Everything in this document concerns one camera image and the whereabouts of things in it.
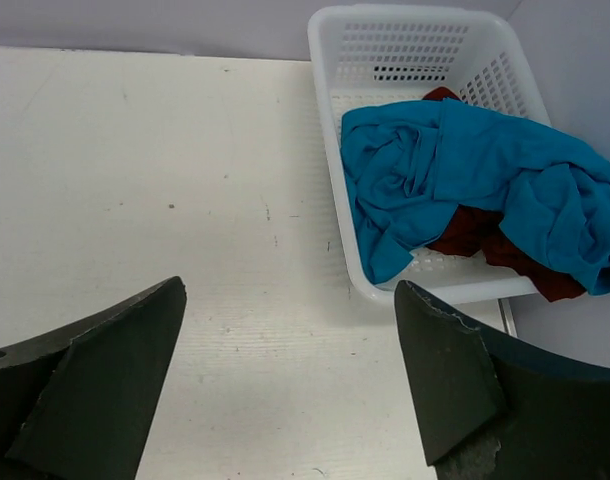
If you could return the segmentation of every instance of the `blue cloth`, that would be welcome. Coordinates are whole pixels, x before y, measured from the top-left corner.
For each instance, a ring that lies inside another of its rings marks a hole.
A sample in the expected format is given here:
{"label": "blue cloth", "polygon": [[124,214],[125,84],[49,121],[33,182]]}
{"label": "blue cloth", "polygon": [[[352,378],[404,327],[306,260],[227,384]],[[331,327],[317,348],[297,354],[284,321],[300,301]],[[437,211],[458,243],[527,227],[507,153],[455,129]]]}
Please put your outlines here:
{"label": "blue cloth", "polygon": [[520,250],[610,292],[610,163],[583,141],[454,100],[343,116],[341,155],[358,248],[373,283],[438,239],[458,205],[500,211]]}

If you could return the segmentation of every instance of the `scratch mark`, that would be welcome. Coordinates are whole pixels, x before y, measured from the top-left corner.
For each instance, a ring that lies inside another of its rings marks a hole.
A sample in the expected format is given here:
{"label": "scratch mark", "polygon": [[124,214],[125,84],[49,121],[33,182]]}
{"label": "scratch mark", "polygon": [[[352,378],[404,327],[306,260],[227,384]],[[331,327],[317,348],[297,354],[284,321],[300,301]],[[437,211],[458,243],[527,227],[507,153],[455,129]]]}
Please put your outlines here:
{"label": "scratch mark", "polygon": [[[438,477],[449,480],[488,478],[496,468],[496,457],[500,450],[500,441],[485,433],[476,444],[466,444],[454,455],[448,455],[446,461],[437,467]],[[464,475],[463,465],[467,465],[467,473],[470,475]]]}
{"label": "scratch mark", "polygon": [[27,110],[29,110],[29,107],[32,106],[32,103],[34,103],[34,100],[36,100],[36,97],[38,97],[38,94],[41,93],[43,88],[45,88],[45,86],[49,83],[49,81],[54,76],[54,73],[56,73],[56,70],[58,70],[58,67],[61,66],[61,63],[63,63],[63,61],[64,60],[61,60],[60,62],[58,62],[56,65],[54,65],[52,67],[52,70],[49,72],[49,75],[47,75],[45,80],[43,80],[43,83],[41,83],[41,86],[38,87],[38,89],[34,92],[34,95],[32,95],[32,98],[29,99],[29,102],[27,102],[25,104],[25,107],[23,108],[23,111],[21,113],[25,113],[25,112],[27,112]]}
{"label": "scratch mark", "polygon": [[263,202],[263,205],[265,205],[265,216],[267,218],[267,221],[269,222],[272,219],[272,216],[269,212],[269,205],[267,205],[267,202],[265,201],[265,199],[263,198],[262,195],[261,195],[261,202]]}
{"label": "scratch mark", "polygon": [[521,6],[521,4],[523,3],[523,0],[520,0],[519,2],[516,3],[516,6],[514,7],[514,9],[510,12],[510,14],[505,17],[507,18],[507,21],[509,21],[510,18],[512,18],[512,16],[516,13],[516,10],[519,9],[519,7]]}
{"label": "scratch mark", "polygon": [[461,324],[462,327],[464,327],[466,330],[469,331],[476,331],[479,330],[479,328],[477,327],[472,327],[469,326],[465,323],[465,318],[461,315],[461,313],[456,310],[455,308],[450,307],[449,305],[446,305],[445,308],[443,307],[439,307],[439,306],[435,306],[432,299],[427,297],[426,295],[422,294],[421,292],[418,292],[418,297],[429,307],[431,308],[433,311],[435,311],[439,316],[447,316],[447,317],[452,317],[455,318],[456,320],[458,320],[458,322]]}
{"label": "scratch mark", "polygon": [[234,127],[232,126],[232,119],[230,118],[230,115],[229,115],[229,109],[225,105],[225,99],[223,98],[222,95],[221,95],[221,105],[223,105],[223,111],[225,112],[225,119],[227,120],[227,128],[229,128],[229,135],[233,140],[234,139]]}
{"label": "scratch mark", "polygon": [[123,100],[129,105],[127,89],[125,88],[125,60],[121,61],[121,93],[123,94]]}

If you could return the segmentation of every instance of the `laundry basket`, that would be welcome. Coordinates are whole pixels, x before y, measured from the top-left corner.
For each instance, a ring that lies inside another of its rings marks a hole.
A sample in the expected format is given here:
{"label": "laundry basket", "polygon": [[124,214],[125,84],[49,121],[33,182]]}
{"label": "laundry basket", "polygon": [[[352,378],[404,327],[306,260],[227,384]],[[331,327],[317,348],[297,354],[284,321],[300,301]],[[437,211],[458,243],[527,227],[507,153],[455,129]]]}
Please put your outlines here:
{"label": "laundry basket", "polygon": [[399,280],[443,300],[468,303],[535,293],[513,270],[482,255],[427,249],[396,278],[373,285],[361,266],[340,156],[342,115],[365,105],[420,99],[447,86],[464,102],[549,124],[536,82],[509,24],[487,12],[400,5],[328,7],[308,28],[316,95],[345,260],[363,295],[392,303]]}

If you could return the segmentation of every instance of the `dark red fabric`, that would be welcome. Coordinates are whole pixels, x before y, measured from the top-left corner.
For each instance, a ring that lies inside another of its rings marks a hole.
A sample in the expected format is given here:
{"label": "dark red fabric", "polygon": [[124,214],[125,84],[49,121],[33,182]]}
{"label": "dark red fabric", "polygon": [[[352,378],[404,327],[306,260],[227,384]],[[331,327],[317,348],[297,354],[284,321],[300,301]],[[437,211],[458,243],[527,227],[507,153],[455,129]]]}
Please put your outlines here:
{"label": "dark red fabric", "polygon": [[[458,97],[445,87],[428,93],[424,100],[443,100]],[[550,302],[563,298],[576,298],[583,293],[583,286],[571,275],[555,272],[541,265],[519,250],[501,231],[503,214],[479,208],[459,206],[443,235],[428,248],[445,255],[471,257],[481,250],[487,263],[514,269],[519,275],[529,277],[538,291]]]}

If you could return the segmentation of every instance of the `white table surface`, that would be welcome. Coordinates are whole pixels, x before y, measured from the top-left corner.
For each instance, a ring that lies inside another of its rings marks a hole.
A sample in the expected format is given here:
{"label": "white table surface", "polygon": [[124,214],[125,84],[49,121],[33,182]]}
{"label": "white table surface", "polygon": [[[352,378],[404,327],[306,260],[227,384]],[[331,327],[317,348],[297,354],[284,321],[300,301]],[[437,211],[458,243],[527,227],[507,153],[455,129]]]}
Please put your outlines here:
{"label": "white table surface", "polygon": [[347,277],[308,63],[0,48],[0,347],[172,275],[139,480],[435,478],[393,310]]}

